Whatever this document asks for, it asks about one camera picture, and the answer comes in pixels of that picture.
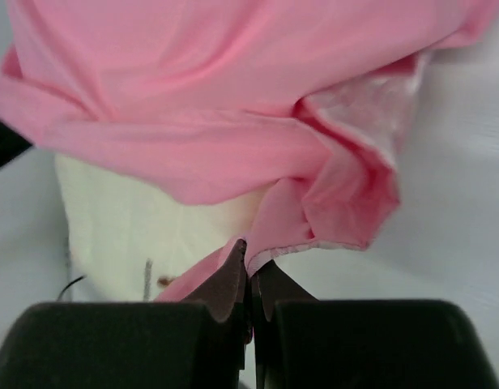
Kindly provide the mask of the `pink pillowcase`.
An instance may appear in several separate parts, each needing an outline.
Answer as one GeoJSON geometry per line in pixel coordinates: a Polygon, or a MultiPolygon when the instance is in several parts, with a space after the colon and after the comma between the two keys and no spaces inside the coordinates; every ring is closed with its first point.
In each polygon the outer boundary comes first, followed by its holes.
{"type": "Polygon", "coordinates": [[[216,205],[266,187],[252,226],[170,282],[184,297],[238,238],[254,274],[363,250],[398,207],[397,155],[435,51],[499,1],[9,1],[0,122],[33,146],[216,205]]]}

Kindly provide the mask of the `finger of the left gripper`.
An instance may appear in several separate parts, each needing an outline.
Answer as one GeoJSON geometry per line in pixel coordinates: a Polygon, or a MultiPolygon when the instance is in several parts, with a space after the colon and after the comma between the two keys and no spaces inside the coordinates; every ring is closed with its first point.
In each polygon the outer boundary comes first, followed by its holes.
{"type": "Polygon", "coordinates": [[[0,122],[0,169],[24,154],[32,144],[0,122]]]}

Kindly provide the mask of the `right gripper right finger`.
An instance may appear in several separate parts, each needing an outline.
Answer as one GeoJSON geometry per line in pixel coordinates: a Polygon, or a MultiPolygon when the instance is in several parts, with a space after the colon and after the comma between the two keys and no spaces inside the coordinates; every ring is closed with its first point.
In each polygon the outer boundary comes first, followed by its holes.
{"type": "Polygon", "coordinates": [[[312,302],[317,298],[303,289],[274,260],[251,277],[253,312],[256,318],[270,322],[275,306],[285,302],[312,302]]]}

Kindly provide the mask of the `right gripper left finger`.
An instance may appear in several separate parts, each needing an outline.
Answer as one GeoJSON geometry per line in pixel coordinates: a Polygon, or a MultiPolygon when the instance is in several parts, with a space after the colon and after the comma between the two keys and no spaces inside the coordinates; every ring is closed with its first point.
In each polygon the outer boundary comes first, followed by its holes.
{"type": "Polygon", "coordinates": [[[245,308],[247,273],[244,257],[246,242],[238,239],[224,264],[182,301],[206,306],[211,317],[225,323],[237,306],[245,308]]]}

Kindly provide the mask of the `cream pillow with bear print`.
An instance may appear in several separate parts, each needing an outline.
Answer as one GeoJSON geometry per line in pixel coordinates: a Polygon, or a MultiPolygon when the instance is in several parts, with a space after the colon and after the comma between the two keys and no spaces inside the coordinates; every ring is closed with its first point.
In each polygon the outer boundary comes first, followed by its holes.
{"type": "Polygon", "coordinates": [[[69,260],[97,293],[150,301],[213,251],[250,229],[266,187],[189,206],[162,190],[58,154],[69,260]]]}

